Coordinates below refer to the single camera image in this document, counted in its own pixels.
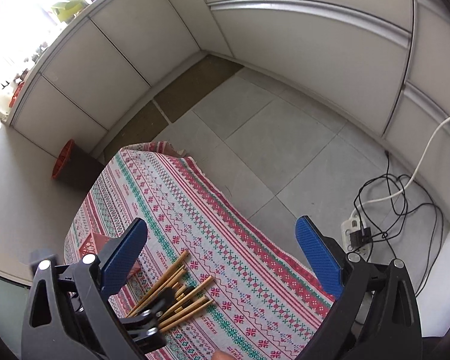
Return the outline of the person's fingertip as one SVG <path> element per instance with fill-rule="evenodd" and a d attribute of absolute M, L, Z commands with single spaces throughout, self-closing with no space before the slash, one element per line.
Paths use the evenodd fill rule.
<path fill-rule="evenodd" d="M 221 350 L 216 350 L 212 355 L 212 360 L 236 360 L 232 355 Z"/>

